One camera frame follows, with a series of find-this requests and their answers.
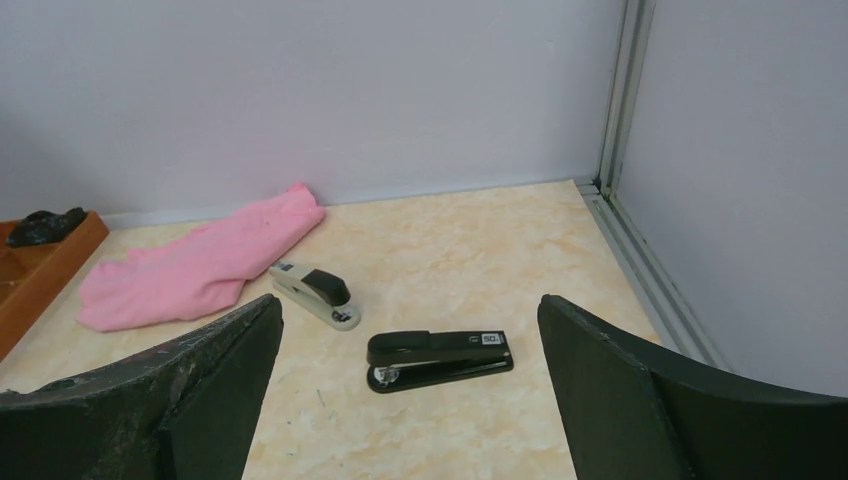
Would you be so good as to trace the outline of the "beige and black stapler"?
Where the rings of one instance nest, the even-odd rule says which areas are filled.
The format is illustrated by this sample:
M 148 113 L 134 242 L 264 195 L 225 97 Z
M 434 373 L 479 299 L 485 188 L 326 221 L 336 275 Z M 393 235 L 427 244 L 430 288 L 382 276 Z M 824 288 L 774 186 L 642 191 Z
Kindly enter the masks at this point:
M 268 268 L 273 287 L 337 331 L 351 331 L 361 322 L 345 281 L 304 264 L 277 261 Z

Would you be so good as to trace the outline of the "orange wooden compartment tray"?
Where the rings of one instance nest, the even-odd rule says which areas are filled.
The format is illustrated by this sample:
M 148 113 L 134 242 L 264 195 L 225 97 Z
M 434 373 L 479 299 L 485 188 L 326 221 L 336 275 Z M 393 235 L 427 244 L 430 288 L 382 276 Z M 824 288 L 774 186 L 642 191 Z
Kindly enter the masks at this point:
M 1 357 L 6 358 L 83 267 L 109 229 L 100 215 L 86 219 L 58 243 L 1 246 Z

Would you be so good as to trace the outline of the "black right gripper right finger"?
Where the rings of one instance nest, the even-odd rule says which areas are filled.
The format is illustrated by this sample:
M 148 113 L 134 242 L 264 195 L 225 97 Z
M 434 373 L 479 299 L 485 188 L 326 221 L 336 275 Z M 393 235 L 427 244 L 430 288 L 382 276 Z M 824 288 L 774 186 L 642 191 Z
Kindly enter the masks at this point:
M 847 401 L 745 378 L 556 295 L 537 311 L 580 479 L 843 479 Z

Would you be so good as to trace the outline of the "aluminium frame rail right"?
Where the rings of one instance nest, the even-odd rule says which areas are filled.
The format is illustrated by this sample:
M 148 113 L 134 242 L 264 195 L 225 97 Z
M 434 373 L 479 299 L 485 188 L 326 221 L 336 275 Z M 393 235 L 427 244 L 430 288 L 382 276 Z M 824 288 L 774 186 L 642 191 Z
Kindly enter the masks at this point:
M 577 189 L 662 344 L 701 363 L 733 372 L 624 210 L 591 182 L 580 181 Z

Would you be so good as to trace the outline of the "aluminium frame corner post right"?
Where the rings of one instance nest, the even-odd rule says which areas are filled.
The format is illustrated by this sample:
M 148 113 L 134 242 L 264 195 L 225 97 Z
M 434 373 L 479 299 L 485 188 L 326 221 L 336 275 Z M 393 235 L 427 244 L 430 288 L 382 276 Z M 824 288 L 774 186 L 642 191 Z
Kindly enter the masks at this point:
M 654 0 L 623 2 L 618 51 L 596 177 L 597 187 L 604 197 L 614 194 L 618 186 L 655 7 Z

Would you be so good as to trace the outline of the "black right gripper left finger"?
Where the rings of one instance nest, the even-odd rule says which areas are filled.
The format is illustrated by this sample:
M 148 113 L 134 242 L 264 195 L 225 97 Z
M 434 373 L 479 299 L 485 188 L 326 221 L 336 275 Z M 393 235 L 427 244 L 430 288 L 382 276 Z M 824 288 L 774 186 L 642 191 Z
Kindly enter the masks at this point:
M 104 367 L 1 396 L 5 479 L 238 479 L 281 345 L 266 294 Z

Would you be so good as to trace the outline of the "pink cloth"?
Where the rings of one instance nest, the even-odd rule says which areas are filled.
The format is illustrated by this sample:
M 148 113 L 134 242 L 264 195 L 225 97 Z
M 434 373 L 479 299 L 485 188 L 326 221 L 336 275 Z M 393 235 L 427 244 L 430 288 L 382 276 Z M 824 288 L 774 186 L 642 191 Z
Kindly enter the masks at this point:
M 303 183 L 253 202 L 158 247 L 101 261 L 83 280 L 77 321 L 98 332 L 193 321 L 235 305 L 263 274 L 325 217 Z

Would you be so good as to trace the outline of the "dark rolled sock back right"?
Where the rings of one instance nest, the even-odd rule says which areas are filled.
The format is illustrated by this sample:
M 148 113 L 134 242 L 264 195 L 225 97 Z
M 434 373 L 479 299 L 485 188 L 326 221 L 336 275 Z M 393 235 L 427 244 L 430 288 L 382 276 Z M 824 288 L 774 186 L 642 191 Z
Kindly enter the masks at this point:
M 11 230 L 5 245 L 22 248 L 58 243 L 72 233 L 87 217 L 81 207 L 65 213 L 39 210 L 20 220 Z

